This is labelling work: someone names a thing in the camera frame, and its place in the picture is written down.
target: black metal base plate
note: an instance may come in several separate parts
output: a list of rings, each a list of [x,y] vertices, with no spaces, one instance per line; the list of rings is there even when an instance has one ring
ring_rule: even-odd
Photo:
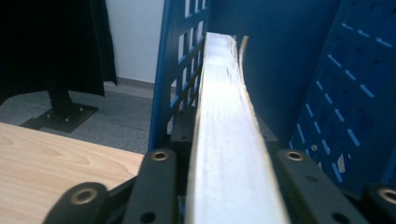
[[[90,105],[72,104],[73,113],[67,117],[54,114],[53,110],[45,112],[36,119],[29,119],[21,126],[34,130],[50,128],[65,133],[73,132],[80,124],[88,119],[98,108]]]

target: wooden plank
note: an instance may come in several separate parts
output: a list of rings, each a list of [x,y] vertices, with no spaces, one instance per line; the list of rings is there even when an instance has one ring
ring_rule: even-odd
[[[0,123],[0,223],[42,223],[71,187],[113,189],[136,176],[143,155]]]
[[[187,223],[288,223],[238,66],[235,41],[207,33]]]

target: white wall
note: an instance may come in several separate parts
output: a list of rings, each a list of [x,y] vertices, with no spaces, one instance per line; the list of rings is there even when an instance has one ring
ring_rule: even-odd
[[[154,83],[163,0],[106,0],[118,77]]]

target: blue metal guard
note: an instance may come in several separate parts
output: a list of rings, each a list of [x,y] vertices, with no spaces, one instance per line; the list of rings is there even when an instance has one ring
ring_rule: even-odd
[[[175,114],[197,104],[210,0],[165,0],[148,150],[161,145]]]
[[[396,184],[396,3],[344,1],[290,147],[341,188]]]

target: wooden table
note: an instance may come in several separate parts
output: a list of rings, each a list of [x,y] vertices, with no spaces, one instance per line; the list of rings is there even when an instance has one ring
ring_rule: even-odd
[[[113,189],[137,175],[143,155],[0,123],[0,223],[42,223],[71,187]]]

